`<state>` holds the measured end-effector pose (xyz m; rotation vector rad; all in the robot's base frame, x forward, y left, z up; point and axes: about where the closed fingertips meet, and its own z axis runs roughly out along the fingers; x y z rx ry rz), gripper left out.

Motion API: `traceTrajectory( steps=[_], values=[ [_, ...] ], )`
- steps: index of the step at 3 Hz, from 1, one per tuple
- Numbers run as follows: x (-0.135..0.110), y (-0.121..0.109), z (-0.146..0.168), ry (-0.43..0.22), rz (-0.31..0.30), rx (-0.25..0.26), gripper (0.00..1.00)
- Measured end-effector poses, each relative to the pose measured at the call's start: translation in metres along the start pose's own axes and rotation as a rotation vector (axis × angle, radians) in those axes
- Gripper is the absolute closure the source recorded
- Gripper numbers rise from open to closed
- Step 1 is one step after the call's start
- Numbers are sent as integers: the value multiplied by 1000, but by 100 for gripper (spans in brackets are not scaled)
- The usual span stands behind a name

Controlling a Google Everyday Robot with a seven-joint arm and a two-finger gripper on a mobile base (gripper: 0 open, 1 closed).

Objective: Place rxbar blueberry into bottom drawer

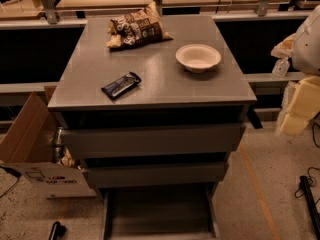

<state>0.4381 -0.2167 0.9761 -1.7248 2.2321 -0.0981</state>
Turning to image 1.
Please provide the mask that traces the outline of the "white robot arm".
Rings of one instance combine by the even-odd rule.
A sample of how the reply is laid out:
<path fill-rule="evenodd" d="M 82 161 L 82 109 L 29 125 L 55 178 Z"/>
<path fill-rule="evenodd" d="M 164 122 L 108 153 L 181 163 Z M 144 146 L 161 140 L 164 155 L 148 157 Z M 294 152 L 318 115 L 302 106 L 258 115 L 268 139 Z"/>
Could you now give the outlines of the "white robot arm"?
<path fill-rule="evenodd" d="M 305 74 L 320 75 L 320 5 L 296 31 L 292 62 L 296 70 Z"/>

